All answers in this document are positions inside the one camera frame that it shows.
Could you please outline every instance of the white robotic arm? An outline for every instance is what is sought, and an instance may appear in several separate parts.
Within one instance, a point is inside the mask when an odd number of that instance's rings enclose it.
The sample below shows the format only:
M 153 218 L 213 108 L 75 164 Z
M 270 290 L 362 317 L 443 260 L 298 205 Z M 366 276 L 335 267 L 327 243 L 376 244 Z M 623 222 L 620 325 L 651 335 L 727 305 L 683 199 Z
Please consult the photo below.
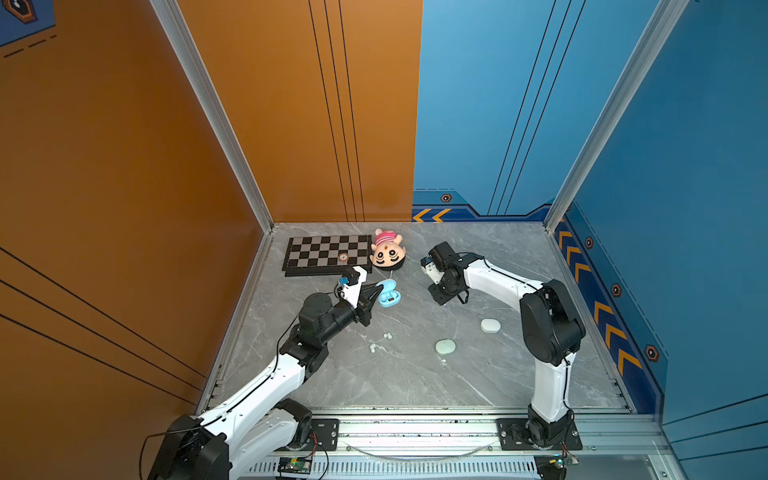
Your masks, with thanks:
M 370 324 L 383 287 L 363 286 L 366 275 L 362 267 L 350 268 L 339 281 L 335 306 L 325 293 L 308 296 L 296 316 L 299 324 L 259 375 L 196 419 L 182 415 L 171 424 L 149 480 L 235 480 L 276 449 L 303 447 L 312 413 L 284 398 L 317 371 L 331 338 L 352 322 Z
M 535 357 L 536 368 L 528 430 L 536 446 L 557 445 L 572 421 L 568 407 L 571 365 L 586 335 L 565 285 L 557 280 L 542 283 L 524 278 L 476 253 L 462 256 L 446 242 L 430 250 L 422 269 L 432 280 L 429 291 L 440 305 L 454 296 L 467 303 L 472 288 L 520 312 L 525 345 Z

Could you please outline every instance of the round white object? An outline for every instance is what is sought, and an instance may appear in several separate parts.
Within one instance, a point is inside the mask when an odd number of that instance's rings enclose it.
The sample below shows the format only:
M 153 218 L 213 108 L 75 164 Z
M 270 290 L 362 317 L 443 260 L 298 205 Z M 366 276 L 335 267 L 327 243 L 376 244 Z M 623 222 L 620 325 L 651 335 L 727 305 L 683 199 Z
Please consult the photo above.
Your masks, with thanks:
M 435 344 L 435 351 L 438 355 L 448 355 L 453 353 L 454 350 L 456 350 L 456 344 L 450 339 L 440 340 Z
M 496 319 L 483 319 L 480 322 L 480 330 L 485 333 L 497 333 L 502 329 L 502 325 Z

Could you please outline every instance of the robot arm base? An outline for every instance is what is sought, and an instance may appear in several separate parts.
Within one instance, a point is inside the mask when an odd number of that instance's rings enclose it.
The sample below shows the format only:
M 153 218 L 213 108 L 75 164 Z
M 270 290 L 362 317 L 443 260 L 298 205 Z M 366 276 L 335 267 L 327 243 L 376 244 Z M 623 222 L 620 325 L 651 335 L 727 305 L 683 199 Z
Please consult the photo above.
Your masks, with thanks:
M 568 410 L 560 419 L 547 422 L 531 405 L 528 406 L 528 431 L 531 433 L 533 444 L 540 449 L 549 449 L 565 443 L 567 435 L 574 429 L 574 412 Z

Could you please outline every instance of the blue wall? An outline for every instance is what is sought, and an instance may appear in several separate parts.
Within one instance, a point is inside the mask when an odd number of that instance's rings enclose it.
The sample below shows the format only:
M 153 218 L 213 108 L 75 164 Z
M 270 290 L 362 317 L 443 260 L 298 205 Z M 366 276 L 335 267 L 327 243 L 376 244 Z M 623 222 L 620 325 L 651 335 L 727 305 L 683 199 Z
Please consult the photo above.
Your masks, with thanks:
M 483 215 L 551 201 L 656 4 L 425 0 L 414 189 Z
M 55 25 L 53 0 L 35 0 L 32 2 L 32 5 L 38 19 L 29 23 L 22 22 L 11 12 L 8 12 L 4 6 L 0 5 L 0 46 L 28 37 Z
M 768 422 L 766 23 L 766 2 L 690 2 L 576 197 L 664 349 L 691 480 L 768 460 L 768 423 L 740 428 Z

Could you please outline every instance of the plush toy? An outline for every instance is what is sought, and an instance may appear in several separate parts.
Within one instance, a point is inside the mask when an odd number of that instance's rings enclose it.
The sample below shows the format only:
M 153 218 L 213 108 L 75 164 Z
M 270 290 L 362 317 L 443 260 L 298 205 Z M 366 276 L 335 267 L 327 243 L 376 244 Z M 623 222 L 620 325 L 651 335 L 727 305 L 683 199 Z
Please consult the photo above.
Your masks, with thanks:
M 371 261 L 381 270 L 397 270 L 406 258 L 406 249 L 400 246 L 402 235 L 391 230 L 376 229 L 376 239 L 371 244 Z

